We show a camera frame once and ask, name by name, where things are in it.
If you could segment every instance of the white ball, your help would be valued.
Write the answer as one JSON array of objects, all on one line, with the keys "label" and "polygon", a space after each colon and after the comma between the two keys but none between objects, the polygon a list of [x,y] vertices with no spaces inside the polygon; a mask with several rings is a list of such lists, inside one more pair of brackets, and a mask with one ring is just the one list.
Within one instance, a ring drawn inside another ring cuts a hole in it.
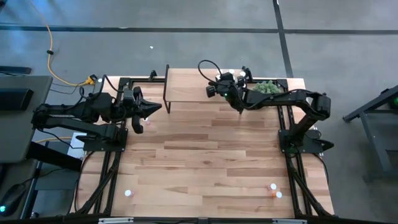
[{"label": "white ball", "polygon": [[124,192],[124,195],[125,195],[126,197],[131,196],[131,190],[126,190],[126,191]]}]

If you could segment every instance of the green object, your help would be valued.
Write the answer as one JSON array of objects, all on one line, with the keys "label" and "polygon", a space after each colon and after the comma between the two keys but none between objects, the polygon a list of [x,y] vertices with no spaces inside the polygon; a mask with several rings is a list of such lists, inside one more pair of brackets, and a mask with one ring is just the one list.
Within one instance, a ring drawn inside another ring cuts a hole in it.
[{"label": "green object", "polygon": [[257,83],[253,88],[254,91],[259,91],[260,93],[280,93],[278,86],[272,83],[272,80],[268,82]]}]

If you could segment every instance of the wood plank surface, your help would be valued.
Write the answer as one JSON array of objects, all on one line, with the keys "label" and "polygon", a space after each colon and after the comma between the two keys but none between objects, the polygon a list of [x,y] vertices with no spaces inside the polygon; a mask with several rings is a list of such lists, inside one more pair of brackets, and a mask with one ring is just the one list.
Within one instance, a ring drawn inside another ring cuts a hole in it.
[{"label": "wood plank surface", "polygon": [[[234,75],[238,76],[241,69],[222,69],[221,72],[227,72],[234,70]],[[214,80],[218,74],[217,69],[203,68],[202,73]],[[290,86],[300,85],[295,79],[287,79]],[[225,99],[216,95],[208,98],[206,94],[206,86],[208,86],[208,80],[203,78],[198,69],[194,68],[170,68],[167,74],[167,87],[166,87],[166,101],[168,102],[214,102],[214,103],[225,103]]]},{"label": "wood plank surface", "polygon": [[[109,79],[117,86],[119,77]],[[163,104],[163,84],[136,85],[146,100]],[[289,87],[305,88],[299,78],[289,79]],[[104,91],[116,96],[109,85]],[[303,112],[294,108],[294,115],[299,121]],[[224,103],[172,103],[170,114],[163,105],[149,121],[143,123],[143,134],[135,134],[128,122],[128,143],[119,166],[112,216],[294,216],[286,163],[279,151],[275,107],[244,111],[240,116]],[[103,152],[96,152],[86,163],[78,207],[98,185],[103,157]],[[310,190],[333,213],[322,163],[313,155],[303,155],[303,163]],[[271,197],[267,189],[271,183],[283,193],[282,198]],[[132,190],[134,196],[124,196],[125,190]],[[297,193],[304,212],[301,190]]]}]

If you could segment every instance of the concrete floor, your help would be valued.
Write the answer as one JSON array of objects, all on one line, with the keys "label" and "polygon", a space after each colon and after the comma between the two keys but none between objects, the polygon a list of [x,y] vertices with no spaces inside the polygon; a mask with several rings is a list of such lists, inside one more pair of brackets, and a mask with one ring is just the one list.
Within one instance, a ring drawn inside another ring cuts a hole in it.
[{"label": "concrete floor", "polygon": [[[272,0],[34,2],[53,26],[277,28]],[[279,6],[285,29],[398,29],[395,0],[279,0]],[[9,0],[0,12],[0,23],[41,26],[28,0]],[[34,75],[50,75],[47,32],[4,30],[0,36],[3,65],[32,67]],[[52,67],[75,83],[93,73],[161,74],[166,63],[192,68],[204,58],[221,67],[245,65],[254,76],[286,77],[278,34],[54,32],[53,36]],[[325,153],[335,213],[397,222],[398,183],[363,182],[362,175],[377,165],[361,122],[346,124],[341,118],[398,83],[398,35],[289,34],[286,39],[294,77],[304,78],[307,89],[326,92],[332,99],[331,118],[317,126],[323,139],[335,143]],[[78,93],[51,92],[47,102],[72,104],[78,98]],[[52,131],[72,135],[64,129]]]}]

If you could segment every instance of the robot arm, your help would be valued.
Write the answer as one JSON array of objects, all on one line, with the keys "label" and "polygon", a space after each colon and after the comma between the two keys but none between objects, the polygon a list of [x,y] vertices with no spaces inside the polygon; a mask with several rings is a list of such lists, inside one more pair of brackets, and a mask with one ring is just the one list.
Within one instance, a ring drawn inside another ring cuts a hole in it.
[{"label": "robot arm", "polygon": [[[306,132],[317,122],[330,116],[330,98],[326,94],[308,90],[292,90],[285,93],[260,93],[246,88],[246,79],[235,79],[229,72],[216,77],[215,82],[209,82],[206,88],[208,97],[219,94],[239,113],[243,110],[258,110],[264,106],[298,106],[305,116],[298,124],[292,125],[286,137],[295,147],[303,146]],[[326,142],[326,150],[333,145]]]},{"label": "robot arm", "polygon": [[[120,129],[115,123],[132,118],[134,132],[141,134],[143,127],[139,120],[162,107],[159,103],[146,101],[138,86],[123,93],[120,103],[109,93],[95,93],[73,106],[42,104],[34,111],[32,124],[38,130],[61,127],[87,133],[87,136],[79,137],[83,142],[118,144],[126,140],[127,130]],[[94,124],[100,117],[109,124]]]}]

